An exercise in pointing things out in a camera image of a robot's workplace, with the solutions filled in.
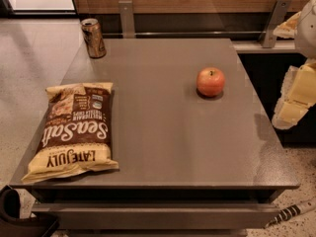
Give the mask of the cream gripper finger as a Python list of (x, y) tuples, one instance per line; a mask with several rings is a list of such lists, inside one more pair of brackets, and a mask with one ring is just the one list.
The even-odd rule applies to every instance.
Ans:
[(316, 104), (316, 63), (290, 66), (280, 92), (272, 124), (277, 129), (290, 129)]
[(283, 39), (293, 39), (301, 12), (295, 13), (288, 20), (278, 25), (273, 34)]

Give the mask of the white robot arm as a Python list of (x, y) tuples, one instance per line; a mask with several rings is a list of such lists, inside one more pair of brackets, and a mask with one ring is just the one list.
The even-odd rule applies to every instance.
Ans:
[(278, 25), (274, 35), (293, 38), (295, 49), (306, 57), (303, 65), (286, 71), (272, 118), (275, 128), (290, 129), (316, 104), (316, 0)]

